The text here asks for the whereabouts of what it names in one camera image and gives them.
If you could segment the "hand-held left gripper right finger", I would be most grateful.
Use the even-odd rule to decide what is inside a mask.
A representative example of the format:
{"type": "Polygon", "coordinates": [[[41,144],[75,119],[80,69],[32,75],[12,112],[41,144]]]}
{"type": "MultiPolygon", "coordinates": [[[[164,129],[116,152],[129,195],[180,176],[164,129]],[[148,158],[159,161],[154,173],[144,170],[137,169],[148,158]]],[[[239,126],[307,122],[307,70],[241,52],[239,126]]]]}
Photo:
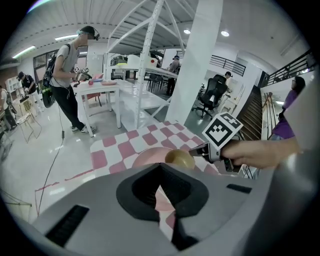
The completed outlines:
{"type": "Polygon", "coordinates": [[[258,180],[161,163],[161,187],[175,207],[172,239],[161,256],[246,256],[273,170],[258,180]]]}

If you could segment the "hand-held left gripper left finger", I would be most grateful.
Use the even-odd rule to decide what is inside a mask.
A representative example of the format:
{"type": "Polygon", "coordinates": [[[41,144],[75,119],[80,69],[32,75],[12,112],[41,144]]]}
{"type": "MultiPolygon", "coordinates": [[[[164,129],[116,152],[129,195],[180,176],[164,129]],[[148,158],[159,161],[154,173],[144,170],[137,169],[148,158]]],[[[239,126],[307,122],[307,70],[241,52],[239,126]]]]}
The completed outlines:
{"type": "Polygon", "coordinates": [[[118,185],[146,170],[131,168],[91,179],[56,201],[41,213],[33,226],[48,235],[74,206],[88,209],[59,255],[79,256],[169,256],[175,247],[158,222],[139,220],[128,214],[116,197],[118,185]]]}

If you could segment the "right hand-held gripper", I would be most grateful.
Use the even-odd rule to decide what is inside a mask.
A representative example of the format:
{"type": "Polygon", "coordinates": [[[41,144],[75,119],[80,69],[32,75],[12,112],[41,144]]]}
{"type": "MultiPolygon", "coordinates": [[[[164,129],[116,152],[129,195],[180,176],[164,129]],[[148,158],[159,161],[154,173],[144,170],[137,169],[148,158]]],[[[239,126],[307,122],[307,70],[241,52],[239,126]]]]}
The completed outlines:
{"type": "Polygon", "coordinates": [[[224,163],[225,170],[232,172],[234,165],[229,158],[221,156],[221,150],[239,133],[242,127],[243,124],[228,112],[218,113],[202,131],[207,142],[191,148],[188,153],[191,156],[208,155],[210,162],[224,163]]]}

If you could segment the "olive brown bowl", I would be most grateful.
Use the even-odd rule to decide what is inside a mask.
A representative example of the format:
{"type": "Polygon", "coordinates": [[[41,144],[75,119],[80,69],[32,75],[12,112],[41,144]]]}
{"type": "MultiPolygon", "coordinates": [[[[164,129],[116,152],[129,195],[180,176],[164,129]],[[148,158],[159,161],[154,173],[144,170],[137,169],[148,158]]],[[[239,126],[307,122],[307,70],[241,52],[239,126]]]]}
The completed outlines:
{"type": "Polygon", "coordinates": [[[194,158],[189,154],[189,152],[182,149],[170,150],[165,156],[166,164],[174,164],[179,167],[194,169],[196,162],[194,158]]]}

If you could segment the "person's right forearm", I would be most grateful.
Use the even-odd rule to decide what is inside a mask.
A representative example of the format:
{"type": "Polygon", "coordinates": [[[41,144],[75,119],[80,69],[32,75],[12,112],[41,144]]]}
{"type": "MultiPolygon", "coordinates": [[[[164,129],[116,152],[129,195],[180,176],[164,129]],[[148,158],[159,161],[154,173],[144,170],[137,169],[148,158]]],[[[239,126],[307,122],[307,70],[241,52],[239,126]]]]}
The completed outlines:
{"type": "Polygon", "coordinates": [[[283,140],[231,140],[221,149],[220,155],[231,159],[236,166],[265,169],[276,167],[290,155],[301,151],[295,137],[283,140]]]}

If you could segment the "pink white checkered tablecloth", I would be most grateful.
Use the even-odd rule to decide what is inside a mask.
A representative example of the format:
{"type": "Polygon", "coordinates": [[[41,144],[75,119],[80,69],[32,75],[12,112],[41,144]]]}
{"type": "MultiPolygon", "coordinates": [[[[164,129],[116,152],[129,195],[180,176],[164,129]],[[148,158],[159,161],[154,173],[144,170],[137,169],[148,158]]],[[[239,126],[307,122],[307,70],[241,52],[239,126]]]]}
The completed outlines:
{"type": "MultiPolygon", "coordinates": [[[[135,159],[146,149],[163,147],[188,151],[203,142],[184,125],[169,121],[109,136],[94,142],[90,147],[94,178],[132,168],[135,159]]],[[[215,176],[222,175],[214,164],[207,163],[202,157],[195,156],[194,160],[194,171],[215,176]]],[[[159,212],[160,230],[167,238],[171,238],[173,234],[174,212],[159,212]]]]}

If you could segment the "black office chair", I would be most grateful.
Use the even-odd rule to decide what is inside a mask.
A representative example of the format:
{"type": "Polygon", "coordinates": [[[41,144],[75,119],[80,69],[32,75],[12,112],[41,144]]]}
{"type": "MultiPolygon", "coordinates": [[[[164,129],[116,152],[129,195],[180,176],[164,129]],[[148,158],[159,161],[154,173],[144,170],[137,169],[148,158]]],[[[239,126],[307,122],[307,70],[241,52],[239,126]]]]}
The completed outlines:
{"type": "Polygon", "coordinates": [[[226,77],[220,74],[216,74],[213,78],[209,78],[205,92],[197,98],[200,101],[200,105],[193,106],[191,110],[201,111],[202,119],[204,118],[204,115],[207,114],[212,120],[213,115],[211,112],[214,112],[214,109],[218,107],[223,94],[228,89],[226,81],[226,77]]]}

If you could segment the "dark wooden staircase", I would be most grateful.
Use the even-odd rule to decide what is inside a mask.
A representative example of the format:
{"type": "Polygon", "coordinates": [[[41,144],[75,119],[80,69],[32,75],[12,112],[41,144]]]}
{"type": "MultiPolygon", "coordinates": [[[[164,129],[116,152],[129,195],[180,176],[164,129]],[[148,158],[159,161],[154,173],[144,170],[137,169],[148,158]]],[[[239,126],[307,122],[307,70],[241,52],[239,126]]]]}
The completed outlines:
{"type": "Polygon", "coordinates": [[[243,124],[243,127],[240,129],[240,136],[245,141],[256,141],[261,139],[263,102],[260,88],[255,85],[253,86],[237,119],[243,124]]]}

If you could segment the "white square pillar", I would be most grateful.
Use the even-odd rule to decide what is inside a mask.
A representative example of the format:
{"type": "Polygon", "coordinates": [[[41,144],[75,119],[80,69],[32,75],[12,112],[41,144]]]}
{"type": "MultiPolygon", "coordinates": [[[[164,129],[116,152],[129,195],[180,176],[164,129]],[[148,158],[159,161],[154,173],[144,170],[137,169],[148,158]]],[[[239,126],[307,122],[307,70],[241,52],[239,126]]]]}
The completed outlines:
{"type": "Polygon", "coordinates": [[[224,0],[199,0],[165,120],[184,124],[196,100],[217,41],[224,0]]]}

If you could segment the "white metal shelving rack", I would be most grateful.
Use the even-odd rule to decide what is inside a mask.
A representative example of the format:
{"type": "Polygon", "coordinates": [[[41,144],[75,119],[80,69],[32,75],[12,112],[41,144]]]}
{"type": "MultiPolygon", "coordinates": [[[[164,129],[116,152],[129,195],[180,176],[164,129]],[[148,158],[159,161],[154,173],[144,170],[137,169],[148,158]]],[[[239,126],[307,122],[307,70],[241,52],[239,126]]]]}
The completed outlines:
{"type": "Polygon", "coordinates": [[[115,11],[115,27],[108,35],[104,76],[121,73],[119,101],[121,123],[128,131],[156,123],[155,115],[168,107],[170,96],[158,96],[170,78],[178,76],[166,69],[166,50],[184,53],[199,0],[121,0],[115,11]]]}

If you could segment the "white square table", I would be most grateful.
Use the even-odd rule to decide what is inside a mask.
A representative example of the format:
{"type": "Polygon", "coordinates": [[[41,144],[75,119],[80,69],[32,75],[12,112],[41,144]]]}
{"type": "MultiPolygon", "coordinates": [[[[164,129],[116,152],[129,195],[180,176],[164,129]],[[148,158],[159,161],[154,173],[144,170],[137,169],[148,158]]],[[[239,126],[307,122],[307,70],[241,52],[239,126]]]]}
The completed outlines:
{"type": "Polygon", "coordinates": [[[121,111],[120,111],[120,85],[110,85],[105,86],[101,84],[102,81],[93,82],[92,85],[89,84],[88,81],[81,82],[76,88],[74,88],[74,92],[76,93],[76,99],[79,103],[78,111],[79,115],[83,118],[83,123],[87,127],[87,132],[89,136],[94,137],[93,131],[91,129],[91,125],[89,122],[89,113],[86,112],[85,106],[88,105],[88,95],[96,94],[96,93],[106,93],[107,96],[107,106],[109,110],[112,110],[111,100],[111,92],[114,92],[115,105],[114,112],[116,115],[116,125],[117,128],[121,128],[121,111]]]}

